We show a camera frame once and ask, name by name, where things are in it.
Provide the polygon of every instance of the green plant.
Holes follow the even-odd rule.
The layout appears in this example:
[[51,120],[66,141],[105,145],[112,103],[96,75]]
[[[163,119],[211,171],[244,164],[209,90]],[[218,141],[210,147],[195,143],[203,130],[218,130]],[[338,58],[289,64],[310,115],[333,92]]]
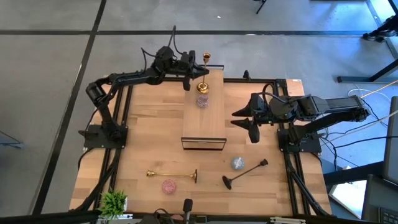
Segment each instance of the green plant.
[[101,211],[102,218],[112,220],[118,215],[123,215],[124,204],[126,203],[127,195],[122,190],[106,192],[102,194],[101,204],[98,209]]

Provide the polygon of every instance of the silver glittery ball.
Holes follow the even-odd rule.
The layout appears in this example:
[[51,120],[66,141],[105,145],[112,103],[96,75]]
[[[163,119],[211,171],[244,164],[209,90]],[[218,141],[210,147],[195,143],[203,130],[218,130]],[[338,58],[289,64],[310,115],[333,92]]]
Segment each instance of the silver glittery ball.
[[234,170],[240,170],[244,167],[244,160],[242,157],[235,157],[232,162],[231,166]]
[[208,95],[204,95],[204,94],[199,95],[198,98],[197,98],[197,105],[200,108],[208,107],[209,106],[209,96]]

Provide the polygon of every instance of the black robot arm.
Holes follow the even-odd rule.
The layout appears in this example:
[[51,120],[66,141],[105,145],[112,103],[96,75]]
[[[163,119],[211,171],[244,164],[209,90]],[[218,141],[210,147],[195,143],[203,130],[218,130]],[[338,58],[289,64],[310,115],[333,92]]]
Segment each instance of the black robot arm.
[[363,107],[357,96],[323,100],[316,96],[275,96],[268,103],[260,95],[270,93],[252,93],[249,103],[241,110],[234,112],[233,116],[252,116],[243,120],[231,121],[233,124],[247,129],[251,142],[259,141],[258,126],[262,124],[293,123],[311,121],[306,125],[291,125],[287,132],[290,144],[300,144],[308,134],[327,128],[341,121],[363,121],[369,112]]
[[[125,145],[127,127],[118,125],[108,108],[109,101],[115,97],[121,86],[141,83],[158,85],[163,82],[166,74],[170,74],[184,76],[183,89],[188,91],[190,79],[209,73],[207,69],[197,65],[194,50],[183,52],[180,60],[175,58],[173,50],[164,46],[157,51],[148,69],[132,73],[113,73],[90,83],[86,93],[100,113],[102,122],[101,125],[90,125],[87,130],[79,131],[85,137],[85,147],[120,148]],[[111,85],[107,93],[103,85]]]

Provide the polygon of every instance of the wooden block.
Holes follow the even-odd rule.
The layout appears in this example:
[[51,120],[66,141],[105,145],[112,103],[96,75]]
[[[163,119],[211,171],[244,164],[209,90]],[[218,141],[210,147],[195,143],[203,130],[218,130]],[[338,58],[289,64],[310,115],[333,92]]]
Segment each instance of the wooden block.
[[210,69],[205,77],[205,82],[210,87],[207,108],[197,106],[200,94],[196,86],[201,82],[201,78],[191,80],[191,90],[185,92],[181,142],[184,149],[223,150],[226,142],[224,72],[221,69]]

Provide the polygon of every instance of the wooden tabletop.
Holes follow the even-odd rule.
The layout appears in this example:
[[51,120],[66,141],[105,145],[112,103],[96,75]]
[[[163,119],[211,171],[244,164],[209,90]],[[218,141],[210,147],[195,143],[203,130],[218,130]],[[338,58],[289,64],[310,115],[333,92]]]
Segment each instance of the wooden tabletop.
[[[304,95],[300,80],[287,80],[287,84],[289,95]],[[283,155],[277,142],[278,126],[260,127],[261,140],[252,144],[245,129],[230,123],[232,119],[239,119],[232,117],[231,113],[246,106],[250,94],[260,92],[263,86],[257,83],[224,84],[227,143],[223,151],[182,149],[180,138],[185,94],[182,83],[134,86],[127,121],[128,139],[121,153],[116,181],[116,189],[124,190],[127,195],[127,211],[153,213],[164,208],[169,213],[183,213],[183,201],[191,198],[192,212],[196,214],[292,215]],[[98,116],[95,123],[100,123]],[[100,175],[103,155],[104,149],[95,149],[82,160],[70,208],[79,206],[93,190]],[[221,177],[242,173],[231,168],[231,160],[236,156],[244,158],[244,170],[256,166],[262,159],[267,159],[269,165],[236,179],[232,190],[228,190]],[[306,186],[323,209],[330,213],[319,160],[307,153],[301,153],[301,159]],[[195,184],[185,177],[146,177],[147,169],[176,174],[191,174],[198,169],[198,182]],[[162,192],[161,185],[165,179],[172,179],[177,184],[173,195]],[[299,211],[303,213],[299,192],[296,186]]]

